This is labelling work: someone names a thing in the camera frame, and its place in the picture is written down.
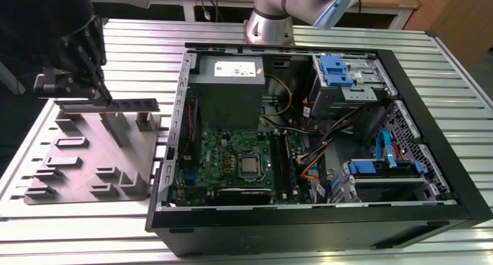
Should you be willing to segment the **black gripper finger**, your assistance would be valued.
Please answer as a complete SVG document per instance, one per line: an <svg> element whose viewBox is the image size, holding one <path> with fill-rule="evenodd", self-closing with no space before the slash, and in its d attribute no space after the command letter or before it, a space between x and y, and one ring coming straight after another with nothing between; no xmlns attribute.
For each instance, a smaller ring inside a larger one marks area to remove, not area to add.
<svg viewBox="0 0 493 265"><path fill-rule="evenodd" d="M84 28L63 37L63 45L63 71L83 83L102 83L107 64L102 18L94 16Z"/></svg>
<svg viewBox="0 0 493 265"><path fill-rule="evenodd" d="M112 101L100 69L74 73L44 68L36 76L34 94L39 98L83 98L95 106L108 106Z"/></svg>

